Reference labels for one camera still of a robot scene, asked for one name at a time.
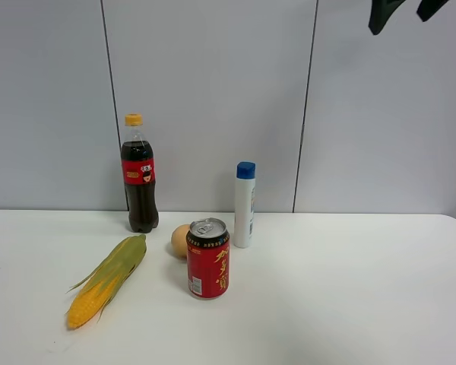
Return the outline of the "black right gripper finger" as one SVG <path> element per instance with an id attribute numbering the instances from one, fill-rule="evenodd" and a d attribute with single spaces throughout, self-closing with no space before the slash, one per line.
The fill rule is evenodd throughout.
<path id="1" fill-rule="evenodd" d="M 428 21 L 448 0 L 422 0 L 416 11 L 421 21 Z"/>

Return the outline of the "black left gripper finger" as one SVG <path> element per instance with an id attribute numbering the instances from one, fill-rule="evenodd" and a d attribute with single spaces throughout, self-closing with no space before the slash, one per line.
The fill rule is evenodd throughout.
<path id="1" fill-rule="evenodd" d="M 373 35 L 379 35 L 388 19 L 403 3 L 403 0 L 372 0 L 369 17 L 369 29 Z"/>

